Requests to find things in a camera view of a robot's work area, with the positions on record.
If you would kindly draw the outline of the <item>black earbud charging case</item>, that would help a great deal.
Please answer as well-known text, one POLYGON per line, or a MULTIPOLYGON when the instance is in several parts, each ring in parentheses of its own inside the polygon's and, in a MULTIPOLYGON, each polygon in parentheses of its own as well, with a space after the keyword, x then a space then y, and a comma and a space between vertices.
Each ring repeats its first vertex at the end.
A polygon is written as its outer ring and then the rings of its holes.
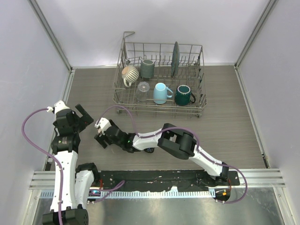
POLYGON ((154 152, 154 148, 147 148, 144 150, 147 153, 153 153, 154 152))

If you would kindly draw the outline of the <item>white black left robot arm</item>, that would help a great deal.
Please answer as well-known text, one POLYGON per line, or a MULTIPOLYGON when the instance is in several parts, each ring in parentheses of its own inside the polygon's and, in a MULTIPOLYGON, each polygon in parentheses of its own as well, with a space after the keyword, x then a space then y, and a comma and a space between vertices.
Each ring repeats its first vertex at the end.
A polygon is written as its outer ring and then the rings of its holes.
POLYGON ((90 187, 95 187, 100 176, 94 163, 76 165, 78 159, 79 133, 93 118, 76 105, 78 116, 60 100, 54 104, 55 138, 51 143, 55 157, 55 184, 50 212, 42 216, 44 225, 87 225, 89 216, 87 200, 90 187))

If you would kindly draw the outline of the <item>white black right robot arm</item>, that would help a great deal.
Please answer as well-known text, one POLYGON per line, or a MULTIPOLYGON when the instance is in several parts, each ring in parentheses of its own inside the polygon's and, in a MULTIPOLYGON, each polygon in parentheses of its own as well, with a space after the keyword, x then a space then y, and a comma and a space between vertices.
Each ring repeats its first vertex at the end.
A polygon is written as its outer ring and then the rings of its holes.
POLYGON ((197 145, 194 135, 184 129, 166 123, 154 132, 126 133, 123 132, 112 120, 99 119, 95 128, 97 142, 106 148, 114 144, 126 152, 140 151, 153 152, 156 147, 161 148, 175 158, 191 160, 204 169, 203 183, 209 187, 224 185, 229 181, 229 168, 220 160, 208 154, 201 146, 197 145))

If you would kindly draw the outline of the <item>clear drinking glass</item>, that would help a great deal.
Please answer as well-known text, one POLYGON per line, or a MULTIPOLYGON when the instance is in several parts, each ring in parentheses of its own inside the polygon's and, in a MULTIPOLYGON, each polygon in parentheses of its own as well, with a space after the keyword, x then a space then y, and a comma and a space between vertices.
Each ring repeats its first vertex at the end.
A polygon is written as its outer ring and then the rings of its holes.
POLYGON ((135 97, 138 101, 146 101, 149 98, 150 86, 147 82, 140 82, 137 85, 135 97))

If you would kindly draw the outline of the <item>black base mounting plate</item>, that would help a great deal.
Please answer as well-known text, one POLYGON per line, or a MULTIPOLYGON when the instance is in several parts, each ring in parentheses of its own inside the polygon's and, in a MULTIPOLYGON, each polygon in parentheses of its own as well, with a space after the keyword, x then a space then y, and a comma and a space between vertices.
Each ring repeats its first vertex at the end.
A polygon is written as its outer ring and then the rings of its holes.
POLYGON ((236 171, 229 171, 227 178, 228 181, 211 177, 204 170, 100 171, 92 187, 108 190, 123 180, 125 184, 118 190, 124 192, 168 192, 174 186, 180 192, 206 191, 208 188, 240 185, 236 171))

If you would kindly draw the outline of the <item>striped beige mug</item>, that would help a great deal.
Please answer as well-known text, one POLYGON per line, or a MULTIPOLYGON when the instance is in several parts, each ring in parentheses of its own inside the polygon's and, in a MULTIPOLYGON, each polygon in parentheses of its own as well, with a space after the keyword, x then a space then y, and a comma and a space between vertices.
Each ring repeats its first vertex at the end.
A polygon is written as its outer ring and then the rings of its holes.
POLYGON ((139 78, 139 71, 133 66, 126 66, 121 72, 123 83, 126 87, 131 87, 139 78))

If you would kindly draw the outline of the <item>light blue mug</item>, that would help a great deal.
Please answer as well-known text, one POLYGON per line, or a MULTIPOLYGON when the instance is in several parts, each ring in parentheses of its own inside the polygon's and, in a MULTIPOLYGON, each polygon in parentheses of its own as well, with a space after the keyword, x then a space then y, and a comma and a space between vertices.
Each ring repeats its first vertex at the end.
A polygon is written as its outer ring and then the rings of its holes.
POLYGON ((156 104, 164 104, 169 98, 173 97, 173 91, 169 89, 164 83, 159 82, 155 85, 153 92, 153 100, 156 104))

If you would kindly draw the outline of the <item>grey green cup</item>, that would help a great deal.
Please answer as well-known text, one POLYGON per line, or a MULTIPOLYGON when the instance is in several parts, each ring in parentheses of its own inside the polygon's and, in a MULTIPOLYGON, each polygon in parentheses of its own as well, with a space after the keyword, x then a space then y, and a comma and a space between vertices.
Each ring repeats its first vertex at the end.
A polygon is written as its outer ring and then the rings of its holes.
POLYGON ((140 76, 142 78, 152 78, 154 76, 154 61, 143 59, 140 66, 140 76))

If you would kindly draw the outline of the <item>dark green mug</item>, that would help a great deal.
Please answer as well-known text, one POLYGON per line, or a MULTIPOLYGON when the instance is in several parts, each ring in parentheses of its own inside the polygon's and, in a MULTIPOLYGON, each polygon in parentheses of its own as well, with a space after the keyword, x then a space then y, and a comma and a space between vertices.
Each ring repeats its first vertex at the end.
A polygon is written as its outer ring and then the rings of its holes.
POLYGON ((196 102, 196 97, 189 86, 179 85, 175 92, 174 101, 177 105, 185 106, 188 104, 194 104, 196 102))

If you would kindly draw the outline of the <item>dark green plate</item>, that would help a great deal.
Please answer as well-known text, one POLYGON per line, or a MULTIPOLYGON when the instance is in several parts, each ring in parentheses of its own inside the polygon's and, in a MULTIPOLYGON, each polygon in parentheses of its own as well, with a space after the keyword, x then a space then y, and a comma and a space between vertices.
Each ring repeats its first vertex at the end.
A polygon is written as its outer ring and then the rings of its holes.
POLYGON ((171 62, 171 77, 174 77, 178 73, 180 62, 180 50, 178 42, 175 42, 172 54, 172 62, 171 62))

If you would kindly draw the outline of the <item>aluminium frame rail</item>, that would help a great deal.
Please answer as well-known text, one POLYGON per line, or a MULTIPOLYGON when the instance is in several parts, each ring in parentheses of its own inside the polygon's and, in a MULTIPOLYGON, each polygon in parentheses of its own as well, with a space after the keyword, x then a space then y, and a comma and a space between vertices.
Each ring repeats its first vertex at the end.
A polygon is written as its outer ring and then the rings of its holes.
POLYGON ((64 65, 66 66, 67 70, 69 72, 72 71, 72 66, 70 65, 58 39, 56 38, 50 24, 48 23, 44 13, 42 12, 38 2, 36 0, 28 0, 28 3, 30 4, 32 10, 36 14, 39 22, 41 23, 42 27, 44 28, 47 36, 49 37, 51 43, 53 44, 55 50, 57 51, 59 57, 63 61, 64 65))

